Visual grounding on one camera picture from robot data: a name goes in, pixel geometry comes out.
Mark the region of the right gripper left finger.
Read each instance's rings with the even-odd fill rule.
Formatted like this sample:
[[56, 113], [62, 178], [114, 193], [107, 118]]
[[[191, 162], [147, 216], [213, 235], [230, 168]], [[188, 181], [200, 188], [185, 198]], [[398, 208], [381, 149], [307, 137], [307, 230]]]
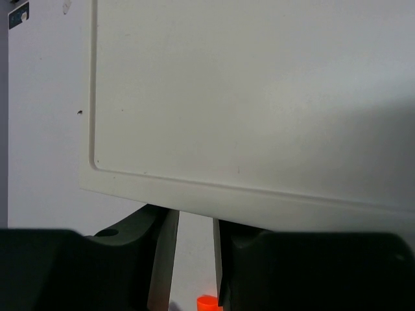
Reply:
[[1, 231], [2, 310], [167, 310], [179, 214], [146, 205], [93, 236]]

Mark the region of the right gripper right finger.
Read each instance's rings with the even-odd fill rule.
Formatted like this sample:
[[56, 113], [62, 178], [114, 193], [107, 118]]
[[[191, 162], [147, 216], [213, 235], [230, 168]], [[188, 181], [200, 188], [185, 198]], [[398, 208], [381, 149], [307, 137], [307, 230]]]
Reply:
[[391, 233], [275, 232], [213, 222], [224, 310], [413, 310], [414, 254]]

